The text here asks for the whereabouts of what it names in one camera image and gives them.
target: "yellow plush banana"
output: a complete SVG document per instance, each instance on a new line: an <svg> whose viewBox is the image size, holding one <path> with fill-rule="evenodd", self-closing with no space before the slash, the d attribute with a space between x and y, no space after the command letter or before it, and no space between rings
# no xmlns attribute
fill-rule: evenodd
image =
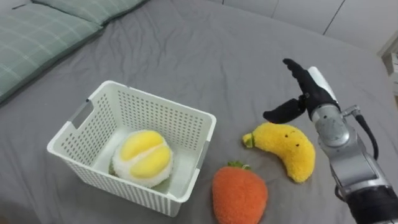
<svg viewBox="0 0 398 224"><path fill-rule="evenodd" d="M315 167L315 150L301 130L288 124L263 123L243 136L246 147L276 154L294 181L306 181Z"/></svg>
<svg viewBox="0 0 398 224"><path fill-rule="evenodd" d="M156 131L132 133L116 150L109 173L145 187L167 179L172 170L173 152Z"/></svg>

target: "basket mesh side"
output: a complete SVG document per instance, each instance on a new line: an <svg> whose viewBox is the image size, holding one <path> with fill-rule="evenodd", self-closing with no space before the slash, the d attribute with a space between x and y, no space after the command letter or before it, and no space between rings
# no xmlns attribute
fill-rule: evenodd
<svg viewBox="0 0 398 224"><path fill-rule="evenodd" d="M132 185L97 174L72 162L67 164L77 173L82 181L101 190L105 190L139 205L151 208L168 216L176 216L181 204L168 198L142 190Z"/></svg>
<svg viewBox="0 0 398 224"><path fill-rule="evenodd" d="M107 94L93 99L94 111L75 131L67 134L61 147L69 157L90 166L117 128Z"/></svg>
<svg viewBox="0 0 398 224"><path fill-rule="evenodd" d="M121 123L132 129L155 129L168 141L200 150L210 128L210 118L156 97L118 90Z"/></svg>

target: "basket handle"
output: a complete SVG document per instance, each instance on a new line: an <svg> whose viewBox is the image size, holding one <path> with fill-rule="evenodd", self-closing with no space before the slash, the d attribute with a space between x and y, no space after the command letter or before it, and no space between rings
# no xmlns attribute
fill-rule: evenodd
<svg viewBox="0 0 398 224"><path fill-rule="evenodd" d="M72 125L76 128L79 129L81 124L85 122L87 119L88 115L93 112L94 106L91 100L87 99L76 111L74 115L69 119L69 121L72 123Z"/></svg>
<svg viewBox="0 0 398 224"><path fill-rule="evenodd" d="M203 150L201 151L200 157L199 157L199 161L198 161L198 165L197 168L201 169L201 166L203 165L203 161L205 160L206 157L206 153L207 153L207 149L209 148L209 141L205 141L205 145L203 146Z"/></svg>

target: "black cable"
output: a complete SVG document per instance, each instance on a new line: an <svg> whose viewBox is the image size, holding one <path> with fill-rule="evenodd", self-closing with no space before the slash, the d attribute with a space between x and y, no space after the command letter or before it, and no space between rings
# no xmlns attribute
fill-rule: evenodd
<svg viewBox="0 0 398 224"><path fill-rule="evenodd" d="M374 160L377 160L379 158L379 146L377 146L376 138L374 138L371 129L369 128L368 124L365 121L365 118L361 114L356 115L355 120L365 130L366 134L368 134L373 146L373 158Z"/></svg>
<svg viewBox="0 0 398 224"><path fill-rule="evenodd" d="M356 122L359 123L359 125L361 125L361 127L365 130L366 134L369 136L369 139L371 140L373 146L373 158L374 160L377 160L379 158L379 146L377 145L376 138L374 137L371 129L369 128L365 118L361 114L357 114L355 116L355 120ZM343 196L340 195L337 185L335 186L335 195L342 202L345 202Z"/></svg>

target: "orange plush strawberry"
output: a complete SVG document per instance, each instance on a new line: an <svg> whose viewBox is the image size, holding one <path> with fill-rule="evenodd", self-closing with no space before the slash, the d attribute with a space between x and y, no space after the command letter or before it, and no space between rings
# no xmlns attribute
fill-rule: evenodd
<svg viewBox="0 0 398 224"><path fill-rule="evenodd" d="M266 209L265 182L239 161L217 171L212 191L213 210L220 224L257 224Z"/></svg>

